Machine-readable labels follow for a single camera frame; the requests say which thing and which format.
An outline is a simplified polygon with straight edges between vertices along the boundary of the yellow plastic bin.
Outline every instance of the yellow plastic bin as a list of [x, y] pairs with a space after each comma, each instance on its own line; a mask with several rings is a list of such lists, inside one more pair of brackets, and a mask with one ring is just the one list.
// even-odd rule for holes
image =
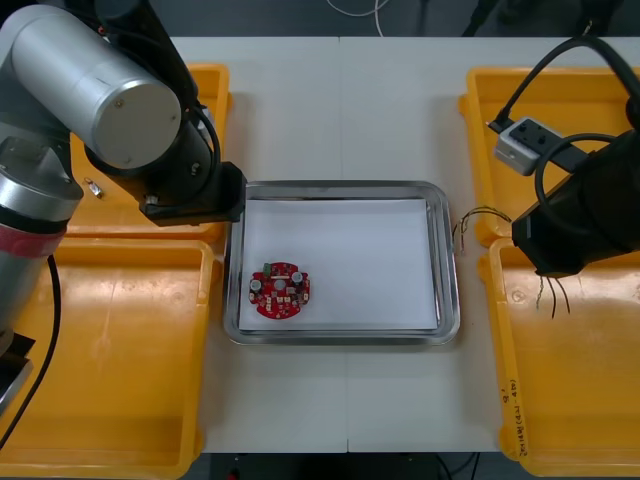
[[640, 476], [640, 253], [556, 286], [557, 311], [511, 240], [478, 265], [502, 404], [501, 447], [534, 475]]
[[[467, 75], [467, 95], [459, 109], [467, 122], [471, 165], [477, 205], [489, 205], [518, 218], [536, 202], [533, 176], [523, 177], [495, 158], [497, 135], [486, 123], [492, 121], [525, 78], [528, 68], [475, 68]], [[550, 68], [538, 75], [511, 112], [517, 120], [533, 117], [563, 135], [599, 132], [618, 135], [631, 127], [625, 117], [628, 94], [607, 68]], [[598, 142], [580, 142], [589, 151]], [[545, 187], [550, 189], [565, 176], [550, 164]], [[493, 215], [476, 223], [478, 240], [485, 246], [510, 237], [509, 224]]]
[[[200, 102], [206, 105], [224, 151], [227, 113], [231, 108], [229, 70], [224, 65], [190, 65], [189, 71], [198, 85]], [[84, 198], [69, 222], [67, 235], [73, 237], [117, 238], [182, 238], [212, 242], [220, 237], [223, 224], [158, 227], [138, 209], [130, 194], [96, 170], [84, 154], [83, 143], [74, 135], [71, 139], [73, 175], [85, 190]], [[104, 191], [96, 198], [83, 179], [94, 181]]]
[[[202, 448], [196, 428], [212, 283], [210, 248], [189, 240], [65, 239], [53, 361], [5, 448], [2, 477], [175, 479]], [[48, 348], [42, 271], [15, 330], [36, 339], [34, 372], [0, 417], [5, 431]]]

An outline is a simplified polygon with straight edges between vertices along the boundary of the red circuit board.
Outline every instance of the red circuit board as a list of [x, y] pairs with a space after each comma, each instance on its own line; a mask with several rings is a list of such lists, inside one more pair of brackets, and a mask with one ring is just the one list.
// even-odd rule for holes
[[260, 315], [272, 320], [300, 313], [310, 294], [309, 275], [285, 262], [265, 263], [261, 272], [253, 274], [249, 285], [249, 301], [258, 306]]

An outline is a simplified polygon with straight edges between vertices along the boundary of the white table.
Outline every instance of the white table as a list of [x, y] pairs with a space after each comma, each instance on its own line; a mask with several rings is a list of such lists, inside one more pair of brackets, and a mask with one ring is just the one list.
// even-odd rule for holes
[[[456, 107], [467, 71], [532, 65], [558, 39], [178, 38], [189, 62], [225, 63], [227, 160], [249, 180], [426, 180], [456, 219], [475, 206]], [[612, 44], [640, 64], [637, 39]], [[558, 65], [602, 65], [584, 49]], [[429, 349], [241, 347], [208, 338], [207, 452], [497, 450], [501, 424], [483, 249], [459, 257], [462, 327]]]

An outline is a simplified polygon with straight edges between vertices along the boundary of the stainless steel tray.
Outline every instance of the stainless steel tray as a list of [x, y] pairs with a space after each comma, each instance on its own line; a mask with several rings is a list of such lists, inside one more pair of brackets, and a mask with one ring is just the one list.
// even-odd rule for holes
[[228, 231], [225, 252], [224, 328], [243, 345], [441, 345], [460, 326], [449, 206], [444, 193], [427, 182], [285, 181], [249, 183], [247, 200], [398, 200], [424, 199], [432, 266], [437, 327], [398, 330], [242, 330], [244, 216]]

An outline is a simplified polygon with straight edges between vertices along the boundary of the white paper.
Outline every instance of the white paper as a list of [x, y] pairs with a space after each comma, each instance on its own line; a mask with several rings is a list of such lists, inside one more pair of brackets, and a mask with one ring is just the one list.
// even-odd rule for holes
[[[252, 274], [288, 262], [309, 274], [310, 300], [286, 320], [249, 302]], [[424, 200], [249, 200], [242, 330], [437, 327]]]

